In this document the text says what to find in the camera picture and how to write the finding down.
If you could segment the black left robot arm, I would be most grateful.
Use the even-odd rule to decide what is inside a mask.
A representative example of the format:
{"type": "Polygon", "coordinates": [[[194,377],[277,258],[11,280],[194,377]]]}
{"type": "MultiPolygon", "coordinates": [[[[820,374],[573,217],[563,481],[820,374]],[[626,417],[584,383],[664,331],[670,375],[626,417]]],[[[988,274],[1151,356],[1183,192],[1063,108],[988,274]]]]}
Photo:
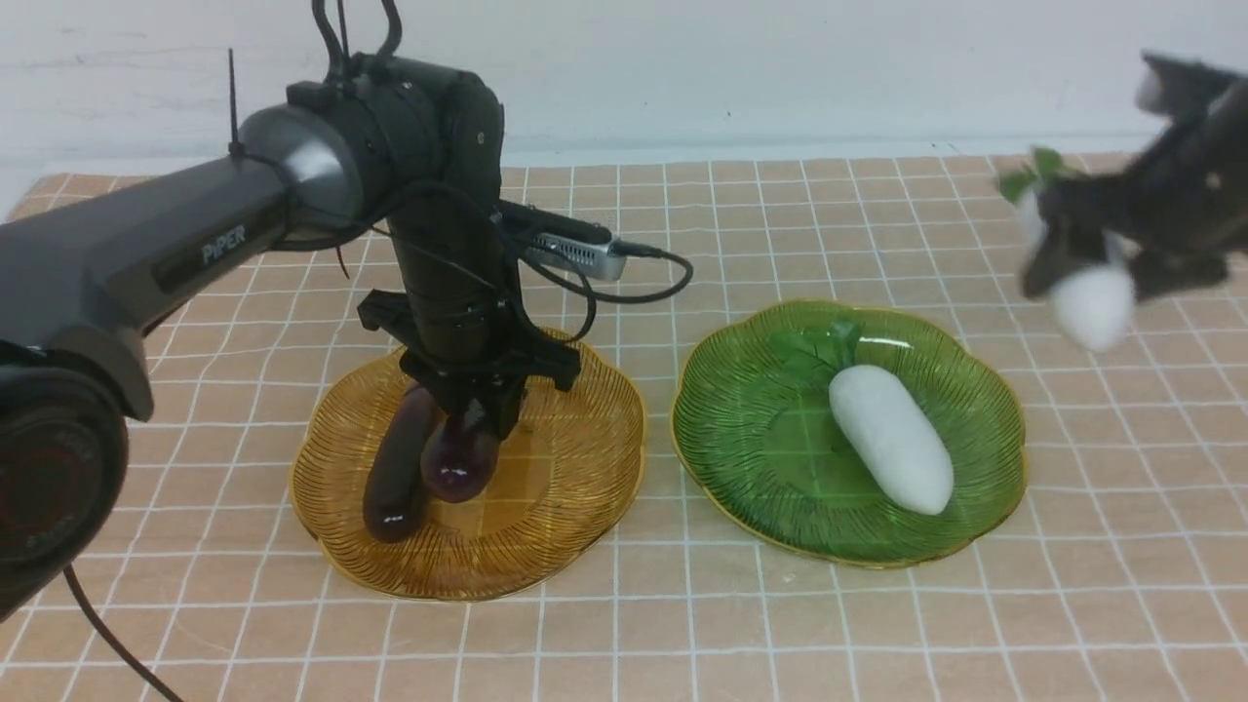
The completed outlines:
{"type": "Polygon", "coordinates": [[[154,391],[144,339],[267,252],[389,226],[406,289],[363,320],[406,346],[443,410],[495,436],[527,378],[570,390],[580,356],[527,320],[499,212],[504,111],[475,74],[358,55],[348,82],[290,85],[226,156],[2,226],[2,616],[89,547],[154,391]]]}

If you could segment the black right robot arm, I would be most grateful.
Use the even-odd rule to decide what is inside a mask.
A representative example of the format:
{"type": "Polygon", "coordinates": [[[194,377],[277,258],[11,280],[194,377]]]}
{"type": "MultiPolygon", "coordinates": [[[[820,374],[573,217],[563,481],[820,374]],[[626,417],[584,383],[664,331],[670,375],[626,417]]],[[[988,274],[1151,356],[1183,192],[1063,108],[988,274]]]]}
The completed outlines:
{"type": "Polygon", "coordinates": [[[1041,186],[1042,239],[1021,277],[1025,299],[1109,262],[1109,235],[1137,246],[1127,269],[1138,301],[1226,284],[1231,254],[1246,252],[1246,75],[1164,52],[1143,61],[1137,106],[1168,126],[1119,172],[1041,186]]]}

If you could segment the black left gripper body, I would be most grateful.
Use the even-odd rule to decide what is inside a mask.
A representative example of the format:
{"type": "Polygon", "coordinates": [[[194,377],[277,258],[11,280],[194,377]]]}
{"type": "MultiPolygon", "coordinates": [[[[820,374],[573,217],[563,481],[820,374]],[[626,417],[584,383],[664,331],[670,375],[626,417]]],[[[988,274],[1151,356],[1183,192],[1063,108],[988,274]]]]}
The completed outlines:
{"type": "Polygon", "coordinates": [[[515,292],[454,311],[442,302],[413,305],[408,294],[373,290],[357,312],[369,332],[401,342],[401,372],[431,391],[446,413],[480,410],[499,440],[519,421],[528,378],[550,378],[567,392],[582,370],[573,344],[537,329],[515,292]]]}

